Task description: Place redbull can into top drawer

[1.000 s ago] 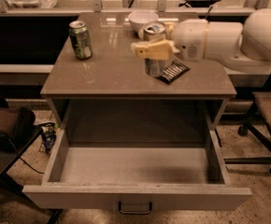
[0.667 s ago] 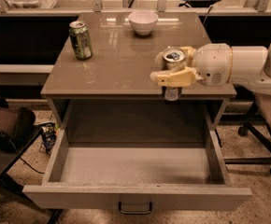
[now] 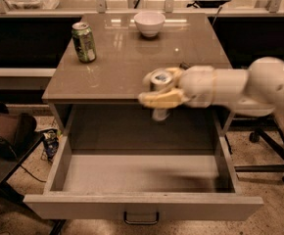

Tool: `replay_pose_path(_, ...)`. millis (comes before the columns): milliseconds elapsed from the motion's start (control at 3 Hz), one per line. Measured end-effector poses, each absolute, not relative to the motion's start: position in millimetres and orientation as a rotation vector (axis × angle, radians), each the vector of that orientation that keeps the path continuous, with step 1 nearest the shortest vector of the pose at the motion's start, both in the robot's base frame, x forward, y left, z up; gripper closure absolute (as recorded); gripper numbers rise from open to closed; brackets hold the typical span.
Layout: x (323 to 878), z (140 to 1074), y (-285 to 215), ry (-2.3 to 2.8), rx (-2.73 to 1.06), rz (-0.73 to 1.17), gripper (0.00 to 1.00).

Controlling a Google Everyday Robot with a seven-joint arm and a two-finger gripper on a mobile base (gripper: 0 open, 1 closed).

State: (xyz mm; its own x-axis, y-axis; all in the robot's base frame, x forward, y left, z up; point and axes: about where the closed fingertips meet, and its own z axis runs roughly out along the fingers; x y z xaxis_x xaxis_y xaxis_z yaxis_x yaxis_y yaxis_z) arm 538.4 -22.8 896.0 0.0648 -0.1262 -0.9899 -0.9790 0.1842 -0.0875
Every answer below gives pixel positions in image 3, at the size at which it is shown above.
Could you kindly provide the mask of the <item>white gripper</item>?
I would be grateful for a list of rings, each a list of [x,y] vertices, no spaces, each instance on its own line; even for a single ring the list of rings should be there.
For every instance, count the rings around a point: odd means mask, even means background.
[[[138,101],[152,109],[173,109],[183,103],[192,108],[207,108],[213,102],[213,75],[214,68],[211,66],[194,66],[186,71],[181,68],[153,70],[142,79],[144,85],[167,86],[180,77],[180,89],[171,89],[166,93],[143,92],[138,96]]]

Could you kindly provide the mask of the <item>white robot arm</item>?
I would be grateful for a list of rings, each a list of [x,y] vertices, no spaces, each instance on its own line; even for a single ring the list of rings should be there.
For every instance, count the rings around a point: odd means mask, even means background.
[[[141,93],[138,101],[152,109],[222,106],[250,117],[275,111],[284,115],[284,61],[277,58],[257,59],[245,70],[212,66],[157,69],[143,82],[152,90]]]

